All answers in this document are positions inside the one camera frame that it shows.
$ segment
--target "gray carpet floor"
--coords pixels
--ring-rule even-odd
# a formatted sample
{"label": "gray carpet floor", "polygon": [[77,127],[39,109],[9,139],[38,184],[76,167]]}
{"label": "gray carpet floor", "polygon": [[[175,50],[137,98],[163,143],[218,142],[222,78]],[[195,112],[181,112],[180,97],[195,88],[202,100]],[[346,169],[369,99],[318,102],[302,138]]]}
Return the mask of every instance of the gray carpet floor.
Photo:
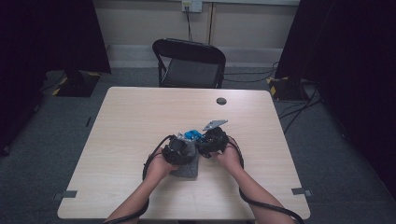
{"label": "gray carpet floor", "polygon": [[[227,68],[226,73],[270,69]],[[48,73],[45,86],[61,75],[59,71]],[[246,82],[265,76],[227,75],[223,89],[268,90],[264,80]],[[54,87],[43,91],[39,110],[10,145],[10,155],[0,158],[0,223],[101,223],[59,219],[60,201],[53,196],[66,190],[106,91],[112,86],[157,87],[157,69],[115,68],[112,75],[99,79],[90,98],[54,97]],[[274,104],[279,115],[303,106],[296,102]],[[281,120],[284,129],[292,118]],[[304,110],[285,134],[303,188],[313,193],[307,197],[311,217],[305,223],[396,223],[396,203],[340,130],[337,119],[319,103]]]}

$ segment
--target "wall socket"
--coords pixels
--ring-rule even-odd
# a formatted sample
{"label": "wall socket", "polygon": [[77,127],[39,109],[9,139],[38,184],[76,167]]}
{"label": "wall socket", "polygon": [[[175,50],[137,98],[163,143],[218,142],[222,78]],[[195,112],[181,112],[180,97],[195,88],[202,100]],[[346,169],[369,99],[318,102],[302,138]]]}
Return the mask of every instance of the wall socket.
{"label": "wall socket", "polygon": [[202,1],[181,1],[181,11],[202,12]]}

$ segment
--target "black round grommet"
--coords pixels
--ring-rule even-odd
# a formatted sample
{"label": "black round grommet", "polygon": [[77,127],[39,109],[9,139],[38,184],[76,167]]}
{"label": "black round grommet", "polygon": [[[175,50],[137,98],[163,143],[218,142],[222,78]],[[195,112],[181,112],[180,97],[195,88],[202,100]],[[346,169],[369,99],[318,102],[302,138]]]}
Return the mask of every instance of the black round grommet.
{"label": "black round grommet", "polygon": [[216,100],[216,103],[218,103],[218,105],[225,105],[225,104],[227,104],[227,100],[224,99],[224,98],[222,98],[222,97],[219,97],[219,98]]}

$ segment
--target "person's right arm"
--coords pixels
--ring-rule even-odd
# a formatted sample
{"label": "person's right arm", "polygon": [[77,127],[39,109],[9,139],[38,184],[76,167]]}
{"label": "person's right arm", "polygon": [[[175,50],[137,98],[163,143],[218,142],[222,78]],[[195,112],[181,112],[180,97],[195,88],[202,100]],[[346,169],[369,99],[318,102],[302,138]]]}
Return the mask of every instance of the person's right arm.
{"label": "person's right arm", "polygon": [[[239,156],[233,145],[228,144],[223,153],[211,153],[212,157],[217,159],[219,163],[233,176],[238,183],[239,188],[251,200],[260,203],[269,203],[279,207],[283,205],[259,183],[257,183],[241,166]],[[256,221],[259,224],[291,224],[293,219],[283,213],[262,208],[256,205],[249,205]]]}

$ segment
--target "person's left hand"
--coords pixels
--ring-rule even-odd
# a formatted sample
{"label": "person's left hand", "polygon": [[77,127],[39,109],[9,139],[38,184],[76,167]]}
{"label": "person's left hand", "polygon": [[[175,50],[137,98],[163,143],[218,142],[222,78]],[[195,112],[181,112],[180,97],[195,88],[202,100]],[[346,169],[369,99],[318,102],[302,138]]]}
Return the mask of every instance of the person's left hand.
{"label": "person's left hand", "polygon": [[173,170],[177,170],[179,166],[172,165],[168,163],[163,157],[163,148],[160,147],[155,153],[154,158],[148,166],[148,172],[146,174],[146,179],[154,179],[161,181],[166,178],[169,173]]}

